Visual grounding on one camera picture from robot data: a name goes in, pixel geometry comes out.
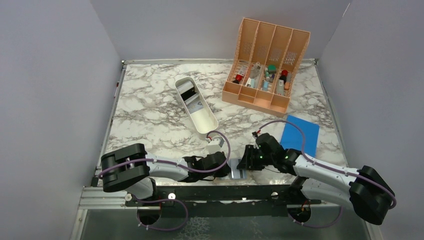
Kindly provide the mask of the silver credit card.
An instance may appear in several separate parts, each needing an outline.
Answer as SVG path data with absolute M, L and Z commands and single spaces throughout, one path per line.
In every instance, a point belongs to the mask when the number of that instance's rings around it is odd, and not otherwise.
M 231 178 L 233 180 L 239 180 L 243 177 L 243 175 L 241 174 L 240 170 L 237 169 L 237 166 L 239 164 L 239 160 L 238 159 L 232 159 L 231 163 L 230 163 L 230 168 L 231 168 Z

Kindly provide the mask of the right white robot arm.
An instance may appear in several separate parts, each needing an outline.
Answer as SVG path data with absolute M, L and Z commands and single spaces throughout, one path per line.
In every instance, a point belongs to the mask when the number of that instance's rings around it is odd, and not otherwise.
M 239 170 L 261 171 L 272 165 L 282 174 L 295 177 L 279 199 L 296 204 L 325 201 L 352 209 L 364 221 L 381 225 L 393 207 L 395 193 L 370 167 L 361 169 L 325 163 L 300 150 L 283 148 L 268 133 L 254 135 L 237 165 Z

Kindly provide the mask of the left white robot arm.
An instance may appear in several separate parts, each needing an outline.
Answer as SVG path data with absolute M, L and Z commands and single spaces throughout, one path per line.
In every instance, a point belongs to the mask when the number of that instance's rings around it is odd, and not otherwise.
M 142 143 L 104 154 L 100 165 L 98 177 L 105 193 L 127 191 L 147 206 L 157 200 L 155 178 L 195 183 L 207 177 L 226 177 L 231 172 L 222 151 L 204 157 L 166 158 L 147 152 Z

